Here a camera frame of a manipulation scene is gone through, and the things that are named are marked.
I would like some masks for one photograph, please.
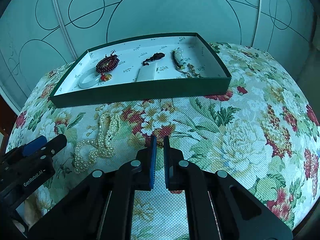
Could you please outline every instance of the pearl necklace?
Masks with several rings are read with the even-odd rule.
[[[110,117],[109,129],[105,131],[106,118]],[[74,167],[76,173],[86,171],[89,167],[96,164],[97,158],[110,158],[115,154],[115,147],[111,145],[110,140],[118,133],[120,129],[120,118],[117,114],[111,115],[109,112],[104,112],[98,122],[99,130],[97,139],[85,139],[77,143],[75,147],[74,156]],[[80,150],[85,145],[91,145],[95,147],[94,150],[90,151],[88,160],[85,160],[80,155]]]

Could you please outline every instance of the blue plastic part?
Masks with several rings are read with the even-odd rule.
[[[30,156],[37,150],[41,149],[46,143],[47,143],[47,138],[41,135],[40,137],[34,139],[33,141],[25,145],[22,155]]]
[[[151,163],[150,163],[150,188],[153,189],[156,176],[156,155],[157,155],[157,139],[155,136],[151,138]]]
[[[168,154],[170,151],[170,143],[169,143],[169,137],[165,136],[163,138],[163,160],[164,160],[164,181],[165,181],[165,187],[169,188],[169,156]]]

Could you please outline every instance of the white bead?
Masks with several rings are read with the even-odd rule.
[[[181,53],[176,53],[176,54],[174,55],[174,57],[176,58],[176,60],[177,60],[178,62],[180,62],[180,61],[183,59]]]

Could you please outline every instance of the white bangle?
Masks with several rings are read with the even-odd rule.
[[[90,76],[91,74],[94,74],[94,73],[97,73],[95,67],[89,69],[86,72],[84,72],[82,74],[82,76],[79,78],[79,87],[81,87],[81,88],[90,88],[90,87],[93,87],[94,85],[98,84],[99,81],[100,81],[100,75],[96,76],[93,80],[91,80],[91,81],[89,81],[87,83],[83,82],[88,76]]]

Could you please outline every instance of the silver screw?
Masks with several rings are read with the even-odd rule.
[[[182,161],[179,161],[179,165],[181,167],[187,167],[189,165],[189,163],[186,160],[182,160]]]
[[[228,175],[228,173],[226,171],[223,171],[223,170],[218,171],[217,174],[221,178],[225,178]]]
[[[92,176],[94,176],[95,178],[101,177],[102,171],[96,170],[92,173]]]
[[[138,160],[134,160],[131,162],[131,166],[133,166],[133,167],[138,167],[138,166],[140,166],[140,164],[141,164],[141,162]]]

